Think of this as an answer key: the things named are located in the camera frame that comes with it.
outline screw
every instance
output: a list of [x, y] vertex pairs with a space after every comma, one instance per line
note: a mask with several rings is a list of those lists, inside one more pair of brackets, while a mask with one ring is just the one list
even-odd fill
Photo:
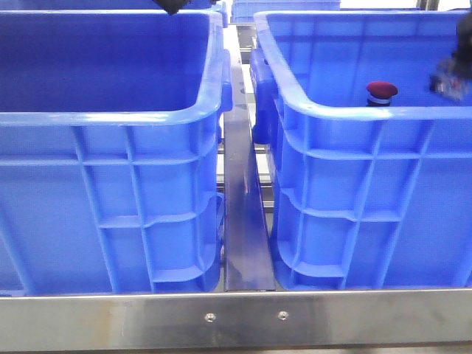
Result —
[[214, 313], [207, 313], [205, 315], [205, 321], [209, 322], [209, 323], [212, 323], [216, 320], [216, 316]]
[[280, 321], [287, 321], [288, 312], [287, 312], [287, 311], [280, 311], [279, 314], [277, 315], [277, 318], [278, 318]]

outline metal bar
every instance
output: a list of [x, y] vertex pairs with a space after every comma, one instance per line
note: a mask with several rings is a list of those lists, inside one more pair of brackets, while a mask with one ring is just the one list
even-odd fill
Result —
[[256, 156], [244, 93], [237, 27], [225, 29], [234, 108], [224, 114], [225, 290], [275, 290]]
[[472, 341], [472, 289], [0, 298], [0, 351]]

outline metal rack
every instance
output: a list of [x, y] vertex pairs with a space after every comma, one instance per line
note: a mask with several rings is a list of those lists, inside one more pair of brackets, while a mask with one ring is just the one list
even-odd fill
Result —
[[[225, 35], [240, 43], [236, 26]], [[1, 298], [0, 351], [472, 353], [472, 289], [275, 291], [243, 61], [229, 48], [235, 108], [224, 117], [224, 291]]]

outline stainless steel frame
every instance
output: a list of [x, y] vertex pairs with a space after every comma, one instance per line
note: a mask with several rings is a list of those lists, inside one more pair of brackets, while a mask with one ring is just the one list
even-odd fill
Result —
[[[227, 37], [237, 41], [236, 27]], [[472, 289], [270, 291], [274, 277], [235, 51], [232, 75], [235, 109], [225, 115], [227, 292], [0, 298], [0, 352], [472, 353]]]

